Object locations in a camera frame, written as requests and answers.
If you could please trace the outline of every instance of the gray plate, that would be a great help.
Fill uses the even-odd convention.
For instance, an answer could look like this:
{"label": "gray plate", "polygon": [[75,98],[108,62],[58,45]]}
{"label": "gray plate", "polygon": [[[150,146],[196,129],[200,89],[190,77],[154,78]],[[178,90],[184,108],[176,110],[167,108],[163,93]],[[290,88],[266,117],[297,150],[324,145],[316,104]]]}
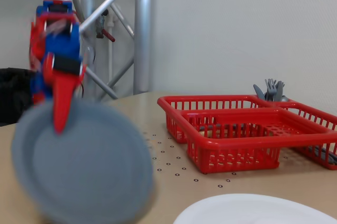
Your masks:
{"label": "gray plate", "polygon": [[153,185],[143,136],[115,109],[81,100],[57,135],[52,110],[48,101],[27,111],[12,143],[18,180],[41,212],[64,224],[133,219]]}

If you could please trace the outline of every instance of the red plastic basket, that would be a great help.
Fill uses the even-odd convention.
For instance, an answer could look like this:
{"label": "red plastic basket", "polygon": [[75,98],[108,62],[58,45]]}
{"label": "red plastic basket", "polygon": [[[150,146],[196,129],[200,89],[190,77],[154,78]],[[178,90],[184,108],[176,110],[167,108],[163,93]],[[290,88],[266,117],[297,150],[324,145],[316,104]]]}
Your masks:
{"label": "red plastic basket", "polygon": [[[193,102],[205,105],[196,107]],[[248,95],[171,96],[160,98],[158,104],[166,112],[168,131],[178,142],[187,143],[187,154],[202,173],[277,168],[282,147],[296,147],[314,161],[336,169],[329,163],[329,155],[323,160],[322,153],[337,142],[337,133],[331,130],[337,118],[317,109],[293,101],[268,103]],[[290,107],[301,112],[292,113]],[[325,118],[328,126],[307,115],[298,116],[303,111]]]}

